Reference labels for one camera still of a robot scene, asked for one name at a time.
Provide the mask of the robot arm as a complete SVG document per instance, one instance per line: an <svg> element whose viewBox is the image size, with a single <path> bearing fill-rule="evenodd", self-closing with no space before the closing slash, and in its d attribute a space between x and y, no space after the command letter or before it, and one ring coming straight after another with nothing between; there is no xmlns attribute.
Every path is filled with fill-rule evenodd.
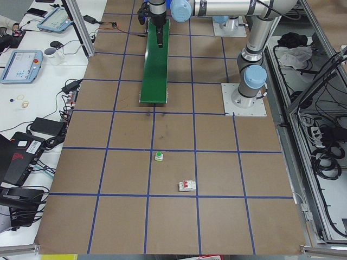
<svg viewBox="0 0 347 260"><path fill-rule="evenodd" d="M205 16L252 16L248 42L237 58L241 82L237 94L246 99L256 97L259 87L253 89L245 81L245 69L260 64L262 52L269 37L274 20L289 12L296 1L171 1L170 12L177 22L185 22L190 17Z"/></svg>

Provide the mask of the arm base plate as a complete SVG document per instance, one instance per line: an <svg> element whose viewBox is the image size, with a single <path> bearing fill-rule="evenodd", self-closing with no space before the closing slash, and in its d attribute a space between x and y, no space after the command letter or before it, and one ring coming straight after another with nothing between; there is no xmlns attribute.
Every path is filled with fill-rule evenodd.
<svg viewBox="0 0 347 260"><path fill-rule="evenodd" d="M213 16L213 30L216 37L246 37L248 24L242 16Z"/></svg>
<svg viewBox="0 0 347 260"><path fill-rule="evenodd" d="M256 97L248 98L239 93L238 83L222 83L225 116L266 117L264 95L258 90Z"/></svg>

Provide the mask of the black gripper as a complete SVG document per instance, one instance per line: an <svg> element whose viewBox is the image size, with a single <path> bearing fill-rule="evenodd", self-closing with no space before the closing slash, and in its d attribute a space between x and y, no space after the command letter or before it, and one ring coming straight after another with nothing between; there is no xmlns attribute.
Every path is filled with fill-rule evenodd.
<svg viewBox="0 0 347 260"><path fill-rule="evenodd" d="M162 14L151 13L152 23L156 26L156 39L159 48L163 47L163 36L164 29L163 26L166 23L166 11Z"/></svg>

